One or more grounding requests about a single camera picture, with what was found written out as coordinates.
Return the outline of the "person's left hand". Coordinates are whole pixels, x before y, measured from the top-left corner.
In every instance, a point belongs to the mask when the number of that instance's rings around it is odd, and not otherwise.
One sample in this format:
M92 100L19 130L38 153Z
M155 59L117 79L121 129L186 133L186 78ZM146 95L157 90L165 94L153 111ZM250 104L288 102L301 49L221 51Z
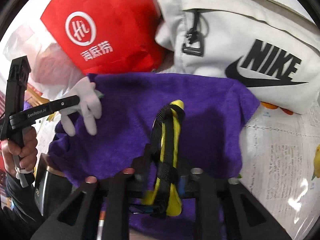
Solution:
M5 170L13 177L16 177L16 170L13 157L19 157L20 168L31 171L37 162L37 139L36 130L27 127L23 130L24 147L20 148L12 140L1 142L1 152L4 160Z

